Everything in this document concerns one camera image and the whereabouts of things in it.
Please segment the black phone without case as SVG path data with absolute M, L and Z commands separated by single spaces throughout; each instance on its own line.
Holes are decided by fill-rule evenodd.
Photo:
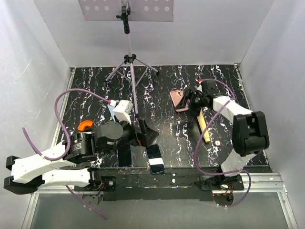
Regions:
M 131 167 L 132 166 L 132 153 L 131 146 L 124 145 L 117 150 L 118 153 L 118 166 Z
M 146 154 L 152 174 L 160 174 L 165 171 L 164 161 L 160 148 L 157 144 L 146 148 Z

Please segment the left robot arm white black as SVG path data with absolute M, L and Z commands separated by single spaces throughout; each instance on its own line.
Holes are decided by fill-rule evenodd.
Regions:
M 113 191 L 111 179 L 100 175 L 97 168 L 67 169 L 68 166 L 91 162 L 110 152 L 127 154 L 127 146 L 151 146 L 159 133 L 144 120 L 140 129 L 126 121 L 110 121 L 94 127 L 79 125 L 79 132 L 69 142 L 26 158 L 9 156 L 6 168 L 11 175 L 4 179 L 4 189 L 17 195 L 31 194 L 42 187 L 78 186 L 86 190 Z

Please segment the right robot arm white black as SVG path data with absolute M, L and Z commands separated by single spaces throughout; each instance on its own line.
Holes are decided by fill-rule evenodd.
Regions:
M 214 118 L 222 115 L 233 125 L 233 149 L 227 159 L 216 173 L 200 170 L 204 175 L 217 176 L 216 185 L 225 190 L 233 184 L 232 177 L 239 175 L 249 160 L 269 147 L 270 140 L 264 113 L 240 106 L 234 94 L 219 93 L 216 83 L 216 79 L 203 79 L 195 90 L 186 88 L 174 107 L 177 111 L 187 107 L 195 117 L 202 108 L 211 108 L 216 112 Z

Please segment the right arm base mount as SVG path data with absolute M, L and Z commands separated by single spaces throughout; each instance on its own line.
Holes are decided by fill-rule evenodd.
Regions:
M 199 180 L 193 183 L 202 191 L 241 191 L 244 190 L 244 184 L 241 175 L 233 177 L 221 176 L 200 176 Z

